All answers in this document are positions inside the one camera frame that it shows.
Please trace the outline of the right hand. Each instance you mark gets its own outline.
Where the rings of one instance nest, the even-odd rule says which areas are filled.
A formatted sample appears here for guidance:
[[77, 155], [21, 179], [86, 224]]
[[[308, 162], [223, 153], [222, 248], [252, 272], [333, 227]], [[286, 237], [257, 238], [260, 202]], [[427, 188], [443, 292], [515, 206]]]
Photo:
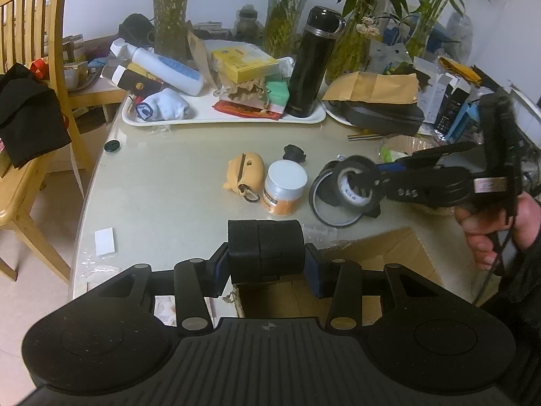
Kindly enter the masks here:
[[527, 193], [518, 196], [514, 218], [507, 219], [505, 209], [498, 206], [476, 213], [457, 206], [455, 217], [473, 253], [475, 264], [481, 270], [489, 270], [497, 257], [489, 234], [509, 231], [517, 248], [525, 252], [534, 244], [540, 231], [540, 205]]

